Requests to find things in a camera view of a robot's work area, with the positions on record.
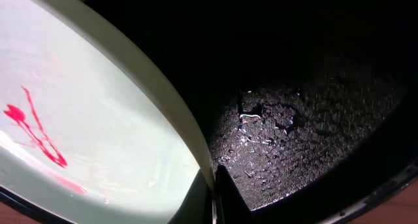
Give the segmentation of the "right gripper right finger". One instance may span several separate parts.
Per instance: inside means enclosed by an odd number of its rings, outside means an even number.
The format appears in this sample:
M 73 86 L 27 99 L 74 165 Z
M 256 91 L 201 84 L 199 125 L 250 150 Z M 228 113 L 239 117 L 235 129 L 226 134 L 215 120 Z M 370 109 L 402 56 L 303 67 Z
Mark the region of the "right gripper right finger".
M 218 165 L 215 178 L 218 221 L 222 224 L 254 224 L 255 220 L 228 170 Z

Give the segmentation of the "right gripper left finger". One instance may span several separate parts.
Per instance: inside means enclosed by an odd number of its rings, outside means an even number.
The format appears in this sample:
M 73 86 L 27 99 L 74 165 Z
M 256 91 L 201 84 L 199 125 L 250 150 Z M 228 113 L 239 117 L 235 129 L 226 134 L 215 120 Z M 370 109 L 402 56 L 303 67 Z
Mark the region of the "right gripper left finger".
M 212 193 L 201 170 L 169 224 L 212 224 Z

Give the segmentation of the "light blue plate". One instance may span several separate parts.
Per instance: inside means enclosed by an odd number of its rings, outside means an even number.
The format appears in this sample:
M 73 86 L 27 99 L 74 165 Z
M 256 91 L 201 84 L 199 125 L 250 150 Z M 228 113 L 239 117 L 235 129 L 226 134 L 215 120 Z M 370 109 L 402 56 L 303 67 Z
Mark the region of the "light blue plate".
M 208 148 L 158 67 L 79 0 L 1 0 L 1 201 L 41 223 L 169 223 Z

